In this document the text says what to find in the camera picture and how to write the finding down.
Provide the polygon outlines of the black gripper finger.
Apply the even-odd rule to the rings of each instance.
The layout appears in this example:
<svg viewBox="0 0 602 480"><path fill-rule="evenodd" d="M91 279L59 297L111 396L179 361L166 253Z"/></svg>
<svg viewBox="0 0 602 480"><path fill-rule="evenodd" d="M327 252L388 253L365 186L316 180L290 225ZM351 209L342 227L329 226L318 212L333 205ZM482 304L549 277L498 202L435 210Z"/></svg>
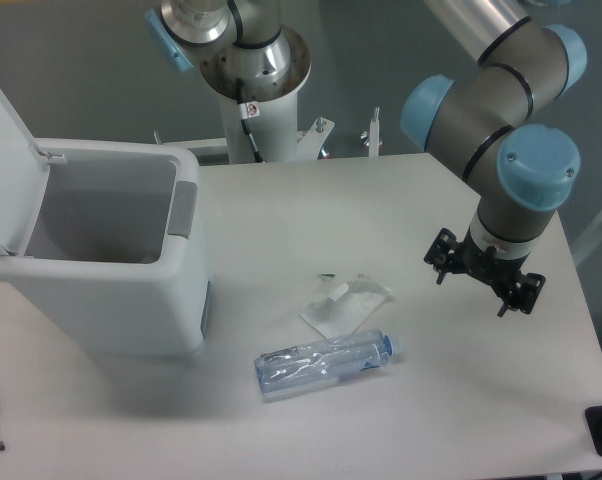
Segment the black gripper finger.
<svg viewBox="0 0 602 480"><path fill-rule="evenodd" d="M436 235L424 256L424 262L437 273L436 283L442 284L447 274L462 274L464 263L459 252L463 244L447 228Z"/></svg>
<svg viewBox="0 0 602 480"><path fill-rule="evenodd" d="M523 274L520 270L495 280L491 288L502 301L497 316L503 317L509 310L530 314L545 282L546 277L541 274Z"/></svg>

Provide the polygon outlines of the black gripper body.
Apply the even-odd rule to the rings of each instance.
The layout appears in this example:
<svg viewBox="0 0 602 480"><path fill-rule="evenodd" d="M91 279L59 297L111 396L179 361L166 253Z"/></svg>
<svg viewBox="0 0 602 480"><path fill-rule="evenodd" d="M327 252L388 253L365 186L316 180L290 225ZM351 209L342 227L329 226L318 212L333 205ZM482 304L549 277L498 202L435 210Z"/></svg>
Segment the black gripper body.
<svg viewBox="0 0 602 480"><path fill-rule="evenodd" d="M470 234L461 245L462 272L471 278L496 289L510 289L522 277L521 266L525 257L506 260L496 256L496 249L489 246L482 250Z"/></svg>

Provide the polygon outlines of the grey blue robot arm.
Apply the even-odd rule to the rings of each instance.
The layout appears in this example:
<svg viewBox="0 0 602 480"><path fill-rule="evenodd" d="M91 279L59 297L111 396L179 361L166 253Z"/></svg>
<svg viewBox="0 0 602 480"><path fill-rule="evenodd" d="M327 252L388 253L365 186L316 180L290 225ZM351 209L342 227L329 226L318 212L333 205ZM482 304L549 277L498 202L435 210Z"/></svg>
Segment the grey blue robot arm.
<svg viewBox="0 0 602 480"><path fill-rule="evenodd" d="M580 169L564 132L530 122L583 75L587 52L562 25L541 27L514 1L432 1L430 10L480 67L459 85L421 82L400 117L405 134L480 198L463 239L442 230L425 261L440 276L492 288L504 310L530 313L545 279L521 268ZM178 70L198 69L217 94L234 163L294 161L297 92L311 68L276 1L164 1L145 16Z"/></svg>

